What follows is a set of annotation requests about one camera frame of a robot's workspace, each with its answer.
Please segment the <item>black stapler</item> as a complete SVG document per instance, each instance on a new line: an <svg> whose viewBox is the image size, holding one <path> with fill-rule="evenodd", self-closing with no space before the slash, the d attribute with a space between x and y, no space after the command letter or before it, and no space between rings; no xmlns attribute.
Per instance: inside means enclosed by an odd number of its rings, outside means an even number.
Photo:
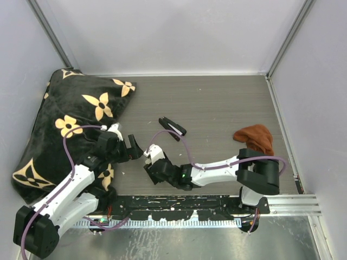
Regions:
<svg viewBox="0 0 347 260"><path fill-rule="evenodd" d="M183 137L187 133L187 130L184 127L173 122L172 120L168 119L167 117L163 116L163 117L159 118L158 122L164 129L172 131L172 133L170 132L170 135L176 141L180 141L179 137Z"/></svg>

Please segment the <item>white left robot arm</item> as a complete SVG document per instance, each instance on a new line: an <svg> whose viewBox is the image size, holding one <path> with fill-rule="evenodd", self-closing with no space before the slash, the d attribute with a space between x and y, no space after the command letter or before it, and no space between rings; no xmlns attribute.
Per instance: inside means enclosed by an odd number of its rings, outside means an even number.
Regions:
<svg viewBox="0 0 347 260"><path fill-rule="evenodd" d="M71 171L33 206L22 206L17 211L13 241L20 246L22 259L27 259L27 252L40 258L48 257L78 220L92 212L104 214L117 193L112 187L106 190L94 182L104 179L112 164L139 159L143 155L134 135L128 136L130 145L126 145L119 123L95 128L101 130L97 142L78 161L72 159L67 137L63 137L62 145Z"/></svg>

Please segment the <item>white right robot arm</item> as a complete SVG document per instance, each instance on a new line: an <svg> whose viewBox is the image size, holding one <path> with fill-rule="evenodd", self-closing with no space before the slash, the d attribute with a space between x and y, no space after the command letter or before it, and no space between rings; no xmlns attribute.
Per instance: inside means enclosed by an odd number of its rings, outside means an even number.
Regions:
<svg viewBox="0 0 347 260"><path fill-rule="evenodd" d="M238 155L224 161L181 166L174 165L158 145L151 145L144 156L144 169L154 184L167 182L191 191L213 183L238 182L242 187L237 205L243 213L251 213L264 196L280 193L280 158L251 149L240 149Z"/></svg>

